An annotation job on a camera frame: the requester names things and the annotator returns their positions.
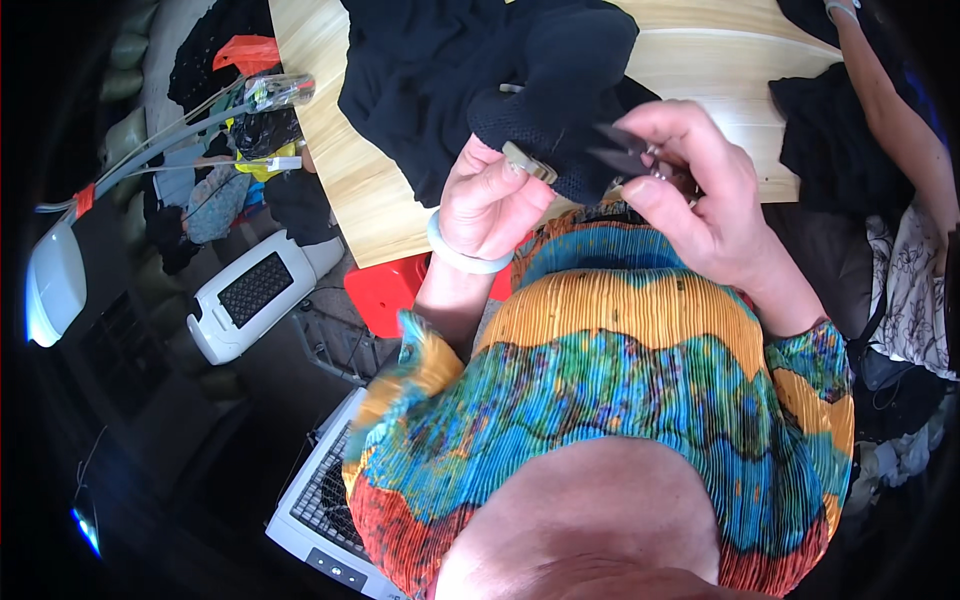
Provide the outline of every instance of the wooden table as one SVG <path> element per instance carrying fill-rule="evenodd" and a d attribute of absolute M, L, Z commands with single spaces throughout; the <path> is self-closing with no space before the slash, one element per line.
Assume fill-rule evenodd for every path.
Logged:
<path fill-rule="evenodd" d="M 790 23 L 776 0 L 621 0 L 640 28 L 627 75 L 663 98 L 703 104 L 756 164 L 763 202 L 796 202 L 798 180 L 778 161 L 783 120 L 767 82 L 815 77 L 840 52 Z M 337 108 L 349 18 L 338 0 L 270 0 L 287 73 L 311 73 L 317 93 L 297 108 L 317 174 L 360 267 L 429 252 L 432 212 L 396 164 Z M 571 203 L 558 199 L 550 215 Z"/>

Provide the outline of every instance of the colorful pleated top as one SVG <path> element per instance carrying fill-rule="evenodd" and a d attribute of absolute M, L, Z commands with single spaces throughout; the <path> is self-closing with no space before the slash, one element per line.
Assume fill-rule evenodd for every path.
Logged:
<path fill-rule="evenodd" d="M 782 596 L 823 556 L 850 476 L 851 383 L 831 323 L 764 346 L 744 299 L 684 268 L 624 203 L 551 221 L 464 365 L 413 313 L 368 388 L 344 480 L 371 560 L 421 600 L 473 513 L 526 461 L 655 440 L 703 477 L 722 586 Z"/>

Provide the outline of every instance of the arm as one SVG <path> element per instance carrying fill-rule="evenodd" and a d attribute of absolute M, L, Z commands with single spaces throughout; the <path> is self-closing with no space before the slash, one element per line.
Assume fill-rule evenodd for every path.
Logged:
<path fill-rule="evenodd" d="M 457 156 L 440 200 L 440 232 L 454 251 L 486 260 L 511 252 L 556 194 L 472 135 Z M 435 253 L 414 312 L 461 358 L 469 356 L 496 274 L 458 271 Z"/>
<path fill-rule="evenodd" d="M 640 177 L 622 195 L 666 236 L 692 271 L 750 296 L 767 333 L 789 338 L 827 316 L 813 288 L 770 230 L 756 196 L 754 164 L 692 102 L 651 102 L 617 127 L 664 146 L 690 165 L 706 196 L 692 208 L 672 184 Z"/>
<path fill-rule="evenodd" d="M 767 333 L 790 338 L 828 320 L 827 311 L 797 263 L 771 230 L 762 275 L 742 284 Z"/>
<path fill-rule="evenodd" d="M 947 148 L 894 89 L 859 22 L 836 8 L 830 14 L 840 35 L 853 89 L 867 115 L 867 126 L 880 148 L 917 188 L 917 199 L 936 223 L 945 249 L 949 233 L 960 222 Z M 946 260 L 947 253 L 940 252 L 938 273 L 944 271 Z"/>
<path fill-rule="evenodd" d="M 461 359 L 469 356 L 496 275 L 463 273 L 436 254 L 417 293 L 414 312 L 430 322 Z"/>

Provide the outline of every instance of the small scissors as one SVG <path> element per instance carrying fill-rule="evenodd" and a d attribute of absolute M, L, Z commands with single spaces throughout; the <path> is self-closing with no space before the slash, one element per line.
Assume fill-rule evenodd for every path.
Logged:
<path fill-rule="evenodd" d="M 626 152 L 611 148 L 587 148 L 587 152 L 619 173 L 628 177 L 651 175 L 659 180 L 669 181 L 691 205 L 705 196 L 700 184 L 690 174 L 689 167 L 679 156 L 612 125 L 597 124 L 594 127 L 617 146 L 625 148 Z"/>

